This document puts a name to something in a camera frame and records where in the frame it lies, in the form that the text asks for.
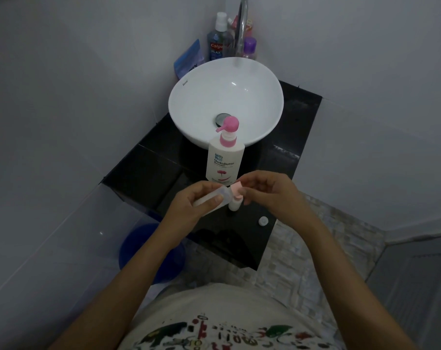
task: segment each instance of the white vessel sink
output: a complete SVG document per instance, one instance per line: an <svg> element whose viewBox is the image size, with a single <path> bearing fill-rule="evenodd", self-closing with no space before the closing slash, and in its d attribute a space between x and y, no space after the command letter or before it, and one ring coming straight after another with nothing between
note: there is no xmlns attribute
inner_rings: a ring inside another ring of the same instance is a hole
<svg viewBox="0 0 441 350"><path fill-rule="evenodd" d="M238 118L238 140L245 146L268 135L279 122L283 93L277 77L264 65L246 58L207 62L183 76L172 89L169 112L188 140L208 148L216 133L215 118Z"/></svg>

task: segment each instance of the purple bottle cap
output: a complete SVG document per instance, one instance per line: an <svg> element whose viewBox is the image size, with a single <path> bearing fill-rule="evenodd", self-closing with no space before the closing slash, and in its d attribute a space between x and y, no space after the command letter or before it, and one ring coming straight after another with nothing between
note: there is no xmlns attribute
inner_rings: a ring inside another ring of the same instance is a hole
<svg viewBox="0 0 441 350"><path fill-rule="evenodd" d="M254 54L255 51L256 51L256 38L246 37L245 47L243 48L243 52L245 54Z"/></svg>

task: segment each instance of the white pump cap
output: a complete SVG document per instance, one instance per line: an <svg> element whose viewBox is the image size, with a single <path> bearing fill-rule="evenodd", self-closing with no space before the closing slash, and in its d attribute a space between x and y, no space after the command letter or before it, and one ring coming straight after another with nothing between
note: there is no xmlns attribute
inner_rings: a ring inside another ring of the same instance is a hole
<svg viewBox="0 0 441 350"><path fill-rule="evenodd" d="M216 31L225 32L227 30L227 14L217 12Z"/></svg>

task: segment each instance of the white wall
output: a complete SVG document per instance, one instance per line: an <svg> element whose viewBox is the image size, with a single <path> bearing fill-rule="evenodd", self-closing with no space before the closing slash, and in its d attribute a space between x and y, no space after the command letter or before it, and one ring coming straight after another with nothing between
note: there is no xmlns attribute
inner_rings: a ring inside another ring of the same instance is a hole
<svg viewBox="0 0 441 350"><path fill-rule="evenodd" d="M385 230L441 218L441 0L249 5L258 60L325 98L300 188Z"/></svg>
<svg viewBox="0 0 441 350"><path fill-rule="evenodd" d="M53 337L92 280L115 272L139 215L93 189L167 113L173 62L196 38L206 50L224 7L0 0L0 346ZM112 248L93 239L101 226Z"/></svg>

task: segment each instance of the pink bottle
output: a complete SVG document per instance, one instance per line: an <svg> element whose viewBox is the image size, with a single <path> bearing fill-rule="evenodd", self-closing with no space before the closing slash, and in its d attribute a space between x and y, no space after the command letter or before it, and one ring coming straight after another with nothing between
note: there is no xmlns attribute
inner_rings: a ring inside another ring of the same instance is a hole
<svg viewBox="0 0 441 350"><path fill-rule="evenodd" d="M216 131L219 136L209 142L206 178L229 186L237 180L245 145L237 140L240 123L236 117L226 117L223 125Z"/></svg>

